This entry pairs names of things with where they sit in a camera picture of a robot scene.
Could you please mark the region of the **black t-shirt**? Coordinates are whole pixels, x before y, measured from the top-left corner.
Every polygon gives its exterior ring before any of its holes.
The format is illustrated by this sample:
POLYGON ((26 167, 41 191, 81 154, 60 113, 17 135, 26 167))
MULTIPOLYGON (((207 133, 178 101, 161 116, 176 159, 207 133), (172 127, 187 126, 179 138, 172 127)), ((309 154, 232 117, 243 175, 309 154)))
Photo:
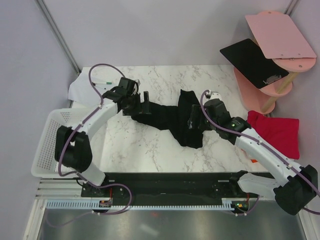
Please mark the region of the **black t-shirt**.
POLYGON ((199 104, 194 91, 181 90, 177 106, 151 102, 149 114, 138 114, 131 119, 161 131, 169 130, 182 147, 199 149, 203 147, 203 131, 188 127, 192 106, 199 104))

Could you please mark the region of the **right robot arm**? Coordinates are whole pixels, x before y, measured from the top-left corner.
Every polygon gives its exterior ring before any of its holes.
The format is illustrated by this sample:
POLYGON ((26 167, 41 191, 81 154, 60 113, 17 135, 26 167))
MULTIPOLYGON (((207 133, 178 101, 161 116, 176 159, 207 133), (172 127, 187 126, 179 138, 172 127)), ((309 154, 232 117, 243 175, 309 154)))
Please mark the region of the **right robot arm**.
POLYGON ((241 117, 232 117, 219 98, 193 105, 188 120, 190 129, 214 130, 220 138, 247 152, 257 160, 272 178, 238 172, 229 191, 235 197, 253 193, 274 199, 278 206, 290 215, 306 210, 307 204, 319 196, 318 172, 311 166, 301 166, 264 140, 241 117))

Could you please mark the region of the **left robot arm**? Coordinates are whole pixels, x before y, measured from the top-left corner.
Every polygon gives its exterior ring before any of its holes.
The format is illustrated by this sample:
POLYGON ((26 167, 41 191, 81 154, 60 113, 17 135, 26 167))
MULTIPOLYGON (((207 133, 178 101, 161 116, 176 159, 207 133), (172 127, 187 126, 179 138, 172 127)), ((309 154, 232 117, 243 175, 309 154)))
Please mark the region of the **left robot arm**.
POLYGON ((56 132, 54 158, 58 174, 66 177, 76 174, 92 184, 92 191, 99 197, 106 196, 110 185, 106 175, 93 162, 91 139, 109 119, 122 112, 123 116, 150 114, 149 92, 139 93, 139 83, 121 77, 119 84, 104 94, 98 94, 100 103, 74 126, 60 126, 56 132))

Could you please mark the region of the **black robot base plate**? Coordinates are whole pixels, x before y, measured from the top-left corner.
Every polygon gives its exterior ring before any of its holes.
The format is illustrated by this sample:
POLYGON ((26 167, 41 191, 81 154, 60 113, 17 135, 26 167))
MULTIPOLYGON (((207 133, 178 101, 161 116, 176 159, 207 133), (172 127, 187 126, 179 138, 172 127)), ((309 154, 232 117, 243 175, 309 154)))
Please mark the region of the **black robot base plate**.
POLYGON ((82 197, 111 197, 127 204, 218 204, 226 199, 254 198, 236 185, 236 172, 185 173, 107 173, 104 184, 97 189, 84 184, 82 197))

